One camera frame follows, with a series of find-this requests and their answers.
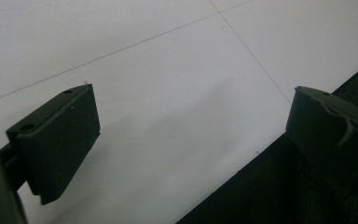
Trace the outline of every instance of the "floor tile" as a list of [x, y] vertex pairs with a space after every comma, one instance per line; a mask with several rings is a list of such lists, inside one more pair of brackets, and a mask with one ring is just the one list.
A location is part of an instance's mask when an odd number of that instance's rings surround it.
[[0, 96], [214, 13], [208, 0], [0, 2]]
[[232, 7], [239, 6], [243, 3], [247, 3], [251, 0], [211, 0], [213, 5], [217, 8], [219, 11], [224, 11]]
[[84, 81], [101, 136], [55, 203], [21, 188], [30, 223], [173, 223], [282, 134], [290, 107], [216, 15], [0, 98], [0, 147]]
[[223, 15], [290, 100], [358, 72], [358, 1], [257, 0]]

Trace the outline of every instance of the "black surface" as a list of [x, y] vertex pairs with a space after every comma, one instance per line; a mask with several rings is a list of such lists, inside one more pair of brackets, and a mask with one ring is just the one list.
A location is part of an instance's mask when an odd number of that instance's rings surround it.
[[[334, 94], [358, 106], [358, 73]], [[326, 182], [282, 135], [178, 223], [358, 223], [358, 196]]]

